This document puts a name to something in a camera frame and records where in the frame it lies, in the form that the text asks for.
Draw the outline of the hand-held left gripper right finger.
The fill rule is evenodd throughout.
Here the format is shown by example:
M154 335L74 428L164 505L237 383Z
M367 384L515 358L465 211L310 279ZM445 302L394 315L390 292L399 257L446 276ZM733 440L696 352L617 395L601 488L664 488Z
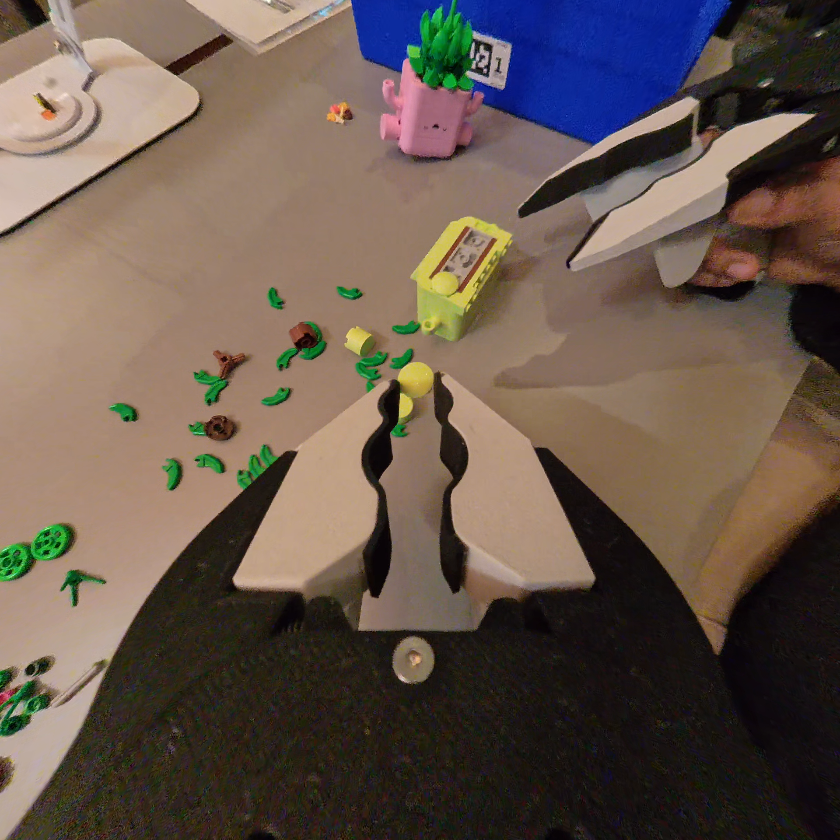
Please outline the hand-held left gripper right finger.
M439 458L449 478L439 564L465 598L463 632L496 601L589 592L595 573L531 439L447 373L434 375Z

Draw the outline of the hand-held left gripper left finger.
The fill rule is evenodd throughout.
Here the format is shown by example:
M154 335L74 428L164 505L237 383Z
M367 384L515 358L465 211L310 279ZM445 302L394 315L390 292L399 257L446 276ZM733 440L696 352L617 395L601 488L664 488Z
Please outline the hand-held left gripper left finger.
M392 535L382 475L400 387L378 384L301 444L233 577L244 592L338 603L358 629L364 593L382 593Z

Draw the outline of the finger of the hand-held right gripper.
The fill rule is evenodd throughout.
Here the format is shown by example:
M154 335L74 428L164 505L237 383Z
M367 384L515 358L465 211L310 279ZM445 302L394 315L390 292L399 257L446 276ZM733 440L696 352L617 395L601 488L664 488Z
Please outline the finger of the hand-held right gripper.
M685 207L707 203L699 185L706 163L698 134L700 103L679 99L611 134L552 173L518 208L538 214L586 194L600 211L638 222L658 222Z
M729 173L813 117L813 112L781 112L726 131L696 160L660 177L605 215L570 258L569 269L588 269L654 244L663 285L676 288L687 283L714 237L711 221L725 207Z

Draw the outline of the lime green toy brick box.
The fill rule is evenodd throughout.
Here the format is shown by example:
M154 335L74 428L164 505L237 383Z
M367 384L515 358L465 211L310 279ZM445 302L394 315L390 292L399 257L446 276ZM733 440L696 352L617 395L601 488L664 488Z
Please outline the lime green toy brick box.
M447 225L412 273L416 319L424 334L450 342L464 336L496 285L511 242L507 230L477 217L462 217ZM458 292L451 297L431 290L430 277L439 271L459 278Z

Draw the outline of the person's right hand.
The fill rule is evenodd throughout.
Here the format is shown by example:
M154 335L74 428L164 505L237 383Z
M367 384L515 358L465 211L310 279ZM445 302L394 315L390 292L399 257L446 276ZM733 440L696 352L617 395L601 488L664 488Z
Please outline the person's right hand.
M772 233L767 261L715 238L690 285L732 287L768 280L839 290L839 159L777 175L730 205L728 221Z

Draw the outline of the blue plastic bin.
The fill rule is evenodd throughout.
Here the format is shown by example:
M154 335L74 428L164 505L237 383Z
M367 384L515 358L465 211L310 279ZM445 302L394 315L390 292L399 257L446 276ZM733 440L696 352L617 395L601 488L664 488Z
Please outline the blue plastic bin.
M400 71L424 11L452 2L352 2L362 56ZM675 93L726 1L465 1L482 104L595 143Z

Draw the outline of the scattered green leaf pieces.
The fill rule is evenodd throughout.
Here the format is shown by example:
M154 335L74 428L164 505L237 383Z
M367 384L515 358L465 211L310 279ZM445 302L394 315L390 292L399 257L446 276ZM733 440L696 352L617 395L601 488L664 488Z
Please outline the scattered green leaf pieces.
M317 359L326 349L327 342L324 340L322 335L322 340L318 343L316 347L311 350L304 350L302 352L298 352L295 347L292 345L287 350L278 356L276 360L276 367L279 371L284 371L288 368L290 362L294 358L300 358L304 361L312 361ZM385 352L376 352L372 353L370 356L364 359L360 359L360 361L356 362L355 370L358 372L360 376L365 378L366 382L366 390L369 392L374 389L376 383L381 378L381 374L379 372L379 367L386 361L387 354ZM229 385L229 380L222 381L218 378L217 375L213 375L208 373L207 371L198 371L193 374L193 378L195 382L205 385L206 392L204 394L204 402L206 406L213 406L217 403L217 400L224 390ZM261 400L261 404L263 406L278 406L284 403L289 396L291 395L291 388L281 386L276 390L276 393L273 395L267 396ZM119 415L120 419L126 423L133 423L136 422L139 418L139 413L134 406L131 406L126 403L117 402L108 408L109 411L114 412ZM205 436L203 425L205 422L196 422L189 426L191 434L195 436ZM398 422L394 425L392 431L392 436L394 437L404 437L406 436L406 429L405 425L400 425ZM273 454L270 453L270 449L265 446L262 448L261 455L253 455L250 458L249 466L246 469L241 469L237 473L237 483L242 487L246 488L256 477L260 474L261 470L265 467L268 467L274 460ZM195 462L200 467L208 467L211 468L214 472L218 474L222 474L225 471L225 467L222 461L211 455L199 455L196 457ZM166 488L168 490L173 490L177 488L182 480L182 464L176 458L168 458L163 465L163 471L166 473Z

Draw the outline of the green stem piece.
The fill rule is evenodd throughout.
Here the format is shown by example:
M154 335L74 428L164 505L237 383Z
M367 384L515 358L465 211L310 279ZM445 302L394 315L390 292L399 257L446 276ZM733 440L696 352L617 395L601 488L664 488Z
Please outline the green stem piece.
M87 574L80 570L69 570L63 580L60 592L67 592L69 596L70 606L75 608L79 603L79 589L83 584L92 583L95 585L105 585L107 581L99 576Z

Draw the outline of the pink toy brick flowerpot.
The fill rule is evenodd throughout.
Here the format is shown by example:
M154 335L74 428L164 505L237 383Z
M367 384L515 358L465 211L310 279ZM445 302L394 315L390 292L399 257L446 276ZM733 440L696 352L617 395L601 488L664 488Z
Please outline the pink toy brick flowerpot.
M424 11L419 33L419 44L406 48L399 88L383 82L391 112L381 116L380 135L413 157L447 159L470 145L470 118L484 101L469 76L474 32L453 1L448 10Z

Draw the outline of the silver metal tool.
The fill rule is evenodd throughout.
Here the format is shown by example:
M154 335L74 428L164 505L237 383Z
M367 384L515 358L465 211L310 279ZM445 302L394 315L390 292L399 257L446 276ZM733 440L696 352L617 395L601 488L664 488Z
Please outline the silver metal tool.
M86 672L76 679L68 688L60 692L51 702L51 708L67 704L80 694L95 678L99 677L109 666L107 658L95 662Z

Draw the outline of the laminated paper sheet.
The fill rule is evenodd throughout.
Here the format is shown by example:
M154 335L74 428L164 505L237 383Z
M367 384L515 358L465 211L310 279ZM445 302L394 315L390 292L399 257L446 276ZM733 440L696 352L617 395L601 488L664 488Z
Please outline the laminated paper sheet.
M258 56L351 8L351 1L188 1Z

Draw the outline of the white book stand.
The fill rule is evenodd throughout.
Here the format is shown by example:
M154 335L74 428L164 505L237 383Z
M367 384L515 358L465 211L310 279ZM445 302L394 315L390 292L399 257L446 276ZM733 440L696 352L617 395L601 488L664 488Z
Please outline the white book stand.
M79 37L70 2L49 2L56 54L1 86L5 235L200 107L198 91L116 38Z

